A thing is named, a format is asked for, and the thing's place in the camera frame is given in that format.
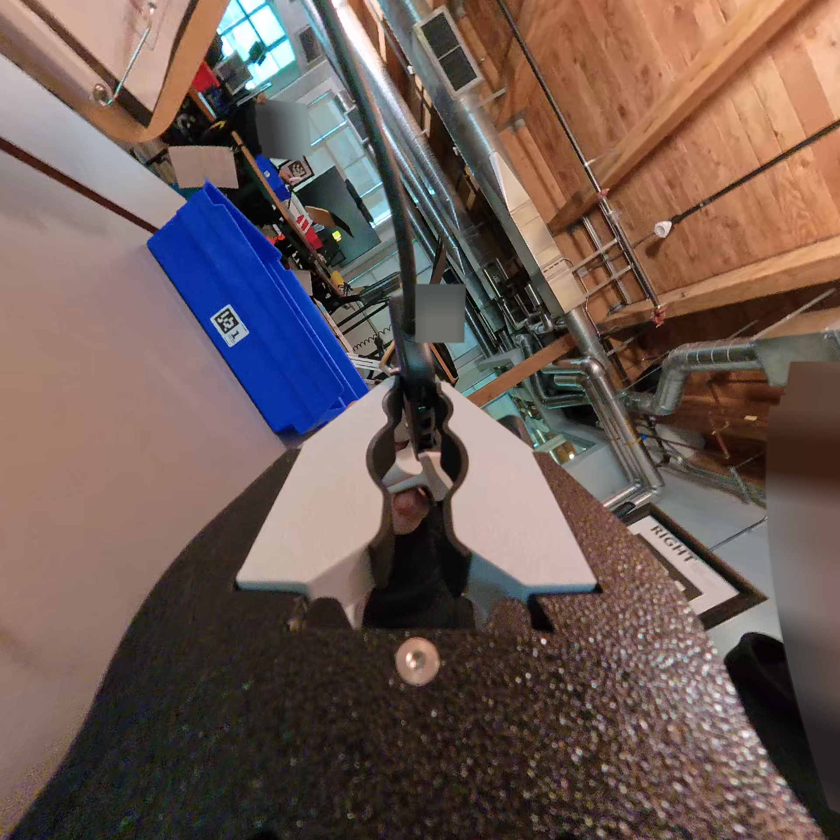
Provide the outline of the blue plastic bin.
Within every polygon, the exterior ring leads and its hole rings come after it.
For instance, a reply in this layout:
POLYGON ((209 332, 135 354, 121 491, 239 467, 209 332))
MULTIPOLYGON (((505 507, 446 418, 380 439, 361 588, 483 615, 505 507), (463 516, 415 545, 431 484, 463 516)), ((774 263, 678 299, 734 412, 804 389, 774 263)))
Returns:
POLYGON ((279 250, 215 185, 148 248, 274 433, 308 433, 367 395, 279 250))

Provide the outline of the small blue bin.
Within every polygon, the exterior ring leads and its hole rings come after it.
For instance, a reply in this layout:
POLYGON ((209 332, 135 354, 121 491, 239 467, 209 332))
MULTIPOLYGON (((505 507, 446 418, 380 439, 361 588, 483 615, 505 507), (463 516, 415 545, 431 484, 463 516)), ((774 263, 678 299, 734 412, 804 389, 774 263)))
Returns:
POLYGON ((259 168, 259 172, 265 179, 271 191, 282 203, 287 202, 291 197, 289 188, 281 178, 278 169, 272 161, 262 154, 257 155, 255 160, 259 168))

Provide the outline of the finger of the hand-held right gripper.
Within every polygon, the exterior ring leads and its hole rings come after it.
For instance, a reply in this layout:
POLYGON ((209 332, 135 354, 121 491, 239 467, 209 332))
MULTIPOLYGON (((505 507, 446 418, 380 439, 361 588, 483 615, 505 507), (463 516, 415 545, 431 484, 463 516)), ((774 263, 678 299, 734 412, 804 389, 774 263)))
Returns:
POLYGON ((382 484, 390 494, 425 490, 427 480, 423 462, 415 456, 396 456, 392 467, 382 478, 382 484))
POLYGON ((421 466, 416 487, 423 489, 433 500, 443 501, 451 493, 454 481, 443 467, 441 452, 423 451, 416 456, 416 459, 421 466))

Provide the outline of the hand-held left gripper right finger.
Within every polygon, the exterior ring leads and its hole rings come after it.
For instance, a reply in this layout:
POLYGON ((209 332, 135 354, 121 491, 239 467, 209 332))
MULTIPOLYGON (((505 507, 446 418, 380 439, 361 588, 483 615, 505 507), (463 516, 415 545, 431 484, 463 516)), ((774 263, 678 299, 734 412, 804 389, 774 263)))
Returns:
POLYGON ((447 530, 469 553, 465 594, 486 623, 506 600, 591 594, 595 574, 545 479, 532 446, 449 384, 444 431, 460 456, 447 498, 447 530))

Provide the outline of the silver ventilation duct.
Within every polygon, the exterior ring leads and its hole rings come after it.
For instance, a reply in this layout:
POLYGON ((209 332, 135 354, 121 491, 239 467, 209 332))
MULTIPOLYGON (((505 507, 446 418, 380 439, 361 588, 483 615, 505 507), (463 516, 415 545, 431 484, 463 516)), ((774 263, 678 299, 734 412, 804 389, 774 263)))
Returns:
POLYGON ((839 361, 838 326, 767 332, 744 341, 687 343, 669 353, 654 392, 630 392, 629 411, 651 416, 672 414, 690 375, 760 370, 772 387, 784 387, 794 362, 839 361))
POLYGON ((660 492, 663 480, 613 386, 608 359, 585 313, 581 285, 520 183, 495 126, 480 105, 475 89, 483 79, 477 63, 443 7, 432 11, 427 2, 411 1, 384 1, 380 6, 541 301, 552 315, 563 317, 565 328, 582 352, 584 387, 595 398, 595 410, 628 479, 628 486, 610 497, 605 506, 621 513, 641 507, 660 492), (476 75, 462 91, 450 83, 443 59, 436 57, 423 33, 422 25, 435 15, 444 17, 444 34, 438 41, 445 45, 454 40, 465 53, 464 63, 476 75))

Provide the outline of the person's right hand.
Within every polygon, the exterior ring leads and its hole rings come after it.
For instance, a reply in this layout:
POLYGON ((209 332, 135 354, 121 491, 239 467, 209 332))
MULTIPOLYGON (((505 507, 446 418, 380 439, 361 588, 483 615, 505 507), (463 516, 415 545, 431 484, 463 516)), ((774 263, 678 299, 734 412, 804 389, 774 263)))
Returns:
POLYGON ((412 488, 392 494, 392 525, 397 536, 414 532, 431 508, 424 489, 412 488))

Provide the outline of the person's right forearm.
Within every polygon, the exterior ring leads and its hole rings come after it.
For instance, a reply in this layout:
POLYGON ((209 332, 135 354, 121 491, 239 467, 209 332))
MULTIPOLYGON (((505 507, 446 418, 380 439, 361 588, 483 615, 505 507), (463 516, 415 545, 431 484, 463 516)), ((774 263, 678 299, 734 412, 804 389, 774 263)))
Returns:
POLYGON ((469 561, 447 540, 436 517, 395 539, 389 581, 373 590, 363 627, 386 630, 473 631, 476 617, 464 596, 469 561))

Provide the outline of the large dark screen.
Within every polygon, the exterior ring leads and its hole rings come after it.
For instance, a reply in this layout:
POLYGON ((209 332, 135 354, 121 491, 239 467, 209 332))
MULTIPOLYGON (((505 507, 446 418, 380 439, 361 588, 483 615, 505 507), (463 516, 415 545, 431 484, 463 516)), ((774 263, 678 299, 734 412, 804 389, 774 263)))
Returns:
POLYGON ((298 186, 295 196, 304 207, 320 209, 337 223, 315 222, 321 226, 322 255, 331 267, 345 267, 380 245, 361 200, 335 166, 298 186))

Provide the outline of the instruction sheet stand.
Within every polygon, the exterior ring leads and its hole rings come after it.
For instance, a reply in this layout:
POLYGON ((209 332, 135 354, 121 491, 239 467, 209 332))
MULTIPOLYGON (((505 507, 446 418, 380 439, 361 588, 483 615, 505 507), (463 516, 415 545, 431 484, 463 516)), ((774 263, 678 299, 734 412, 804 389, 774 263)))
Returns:
POLYGON ((223 1, 2 1, 2 55, 113 140, 171 126, 223 1))

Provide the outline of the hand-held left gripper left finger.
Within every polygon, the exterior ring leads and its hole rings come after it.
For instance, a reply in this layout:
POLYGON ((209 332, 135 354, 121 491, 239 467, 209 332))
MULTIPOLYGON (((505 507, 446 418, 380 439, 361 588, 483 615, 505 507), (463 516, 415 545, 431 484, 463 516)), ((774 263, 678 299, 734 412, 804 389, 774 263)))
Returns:
POLYGON ((397 380, 378 384, 298 450, 236 575, 244 591, 337 601, 353 629, 392 554, 384 476, 402 419, 397 380))

